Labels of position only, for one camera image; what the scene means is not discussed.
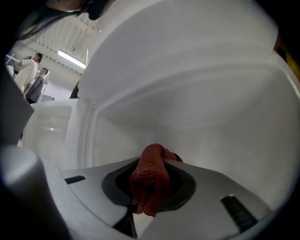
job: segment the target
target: white wall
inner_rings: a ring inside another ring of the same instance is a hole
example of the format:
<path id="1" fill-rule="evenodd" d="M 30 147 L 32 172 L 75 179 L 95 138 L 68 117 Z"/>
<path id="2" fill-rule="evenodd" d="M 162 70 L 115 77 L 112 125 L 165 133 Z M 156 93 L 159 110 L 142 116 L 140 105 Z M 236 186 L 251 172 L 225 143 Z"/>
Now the white wall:
<path id="1" fill-rule="evenodd" d="M 47 86 L 44 95 L 51 96 L 55 100 L 66 100 L 71 96 L 72 90 L 56 85 L 52 82 Z"/>

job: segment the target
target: white plastic surface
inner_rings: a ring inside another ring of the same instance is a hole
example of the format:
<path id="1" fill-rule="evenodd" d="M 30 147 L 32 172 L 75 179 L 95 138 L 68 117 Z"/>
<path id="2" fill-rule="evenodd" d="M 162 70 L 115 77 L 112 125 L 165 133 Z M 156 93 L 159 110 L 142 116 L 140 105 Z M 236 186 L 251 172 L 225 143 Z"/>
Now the white plastic surface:
<path id="1" fill-rule="evenodd" d="M 22 146 L 61 170 L 85 168 L 85 142 L 92 104 L 88 100 L 50 101 L 31 105 Z"/>
<path id="2" fill-rule="evenodd" d="M 26 146 L 71 169 L 160 143 L 275 209 L 300 156 L 299 84 L 273 52 L 276 38 L 250 1 L 138 1 L 102 30 L 83 100 L 34 106 Z"/>
<path id="3" fill-rule="evenodd" d="M 278 207 L 298 170 L 297 80 L 276 53 L 265 64 L 214 70 L 170 76 L 97 106 L 87 167 L 139 156 L 160 143 L 185 163 L 224 173 Z"/>
<path id="4" fill-rule="evenodd" d="M 78 85 L 80 98 L 103 104 L 128 95 L 141 84 L 150 84 L 152 79 L 146 73 L 174 74 L 173 68 L 168 69 L 174 66 L 170 60 L 183 61 L 184 54 L 197 51 L 197 63 L 203 64 L 222 48 L 229 50 L 226 57 L 236 53 L 235 46 L 245 52 L 253 47 L 271 52 L 277 38 L 276 25 L 254 1 L 130 3 L 101 30 L 95 53 L 89 51 L 93 56 Z M 160 66 L 156 72 L 153 64 Z M 178 64 L 178 71 L 188 64 Z"/>

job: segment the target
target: gray plastic panel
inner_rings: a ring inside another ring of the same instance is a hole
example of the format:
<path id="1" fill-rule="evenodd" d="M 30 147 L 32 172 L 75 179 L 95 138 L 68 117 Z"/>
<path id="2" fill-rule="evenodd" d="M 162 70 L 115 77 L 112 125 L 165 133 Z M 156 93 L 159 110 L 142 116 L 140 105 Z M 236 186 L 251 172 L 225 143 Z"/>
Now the gray plastic panel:
<path id="1" fill-rule="evenodd" d="M 108 173 L 126 166 L 137 159 L 138 157 L 135 157 L 99 167 L 63 171 L 61 174 L 64 178 L 78 175 L 84 176 L 85 180 L 69 184 L 68 186 L 93 214 L 109 226 L 113 226 L 125 216 L 127 208 L 115 205 L 107 198 L 101 187 L 102 180 Z"/>
<path id="2" fill-rule="evenodd" d="M 47 182 L 53 200 L 61 216 L 67 224 L 67 227 L 76 240 L 130 240 L 132 238 L 116 231 L 106 223 L 101 221 L 93 212 L 90 212 L 81 201 L 74 195 L 71 189 L 64 181 L 57 166 L 51 162 L 43 160 Z"/>
<path id="3" fill-rule="evenodd" d="M 0 143 L 17 145 L 34 110 L 24 99 L 6 67 L 3 67 L 0 77 Z"/>
<path id="4" fill-rule="evenodd" d="M 141 239 L 226 239 L 239 230 L 220 202 L 235 195 L 258 220 L 270 213 L 257 196 L 221 173 L 174 161 L 168 163 L 191 174 L 196 181 L 192 198 L 175 211 L 160 212 L 143 232 Z"/>

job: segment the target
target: dark hair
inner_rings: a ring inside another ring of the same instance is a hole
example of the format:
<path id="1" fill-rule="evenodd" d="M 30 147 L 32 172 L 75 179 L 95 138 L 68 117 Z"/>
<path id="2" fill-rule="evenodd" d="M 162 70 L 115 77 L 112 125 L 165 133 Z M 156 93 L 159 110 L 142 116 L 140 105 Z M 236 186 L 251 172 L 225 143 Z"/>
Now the dark hair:
<path id="1" fill-rule="evenodd" d="M 36 55 L 38 56 L 38 63 L 40 63 L 43 59 L 43 55 L 40 52 L 38 52 Z"/>
<path id="2" fill-rule="evenodd" d="M 47 75 L 47 73 L 48 73 L 49 70 L 47 68 L 45 68 L 45 67 L 43 69 L 45 69 L 45 72 L 46 72 L 46 75 Z"/>
<path id="3" fill-rule="evenodd" d="M 18 40 L 26 40 L 30 37 L 42 34 L 54 23 L 58 22 L 64 17 L 78 14 L 77 12 L 62 12 L 55 9 L 51 9 L 45 6 L 38 7 L 26 18 L 21 28 L 23 28 L 22 33 L 18 37 Z"/>

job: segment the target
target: person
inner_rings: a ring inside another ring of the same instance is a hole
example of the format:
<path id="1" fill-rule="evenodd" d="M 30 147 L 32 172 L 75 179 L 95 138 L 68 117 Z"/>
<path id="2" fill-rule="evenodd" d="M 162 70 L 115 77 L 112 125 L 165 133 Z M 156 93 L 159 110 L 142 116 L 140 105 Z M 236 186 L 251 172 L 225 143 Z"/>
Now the person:
<path id="1" fill-rule="evenodd" d="M 22 92 L 24 92 L 24 86 L 35 77 L 38 69 L 38 63 L 40 63 L 43 59 L 43 55 L 41 53 L 37 53 L 32 59 L 28 58 L 30 57 L 26 57 L 18 63 L 18 66 L 21 66 L 22 69 L 15 78 L 15 82 Z"/>
<path id="2" fill-rule="evenodd" d="M 24 24 L 18 40 L 31 39 L 38 36 L 55 22 L 71 15 L 88 13 L 91 20 L 97 20 L 116 0 L 46 0 L 44 5 L 36 8 Z M 78 87 L 75 86 L 70 98 L 77 98 Z"/>
<path id="3" fill-rule="evenodd" d="M 38 101 L 38 97 L 41 94 L 44 85 L 44 79 L 47 73 L 48 73 L 48 69 L 43 68 L 40 71 L 39 76 L 36 78 L 33 85 L 29 88 L 30 83 L 28 83 L 27 86 L 25 87 L 24 92 L 26 92 L 27 89 L 29 88 L 28 92 L 25 95 L 26 100 L 29 104 L 33 104 Z"/>

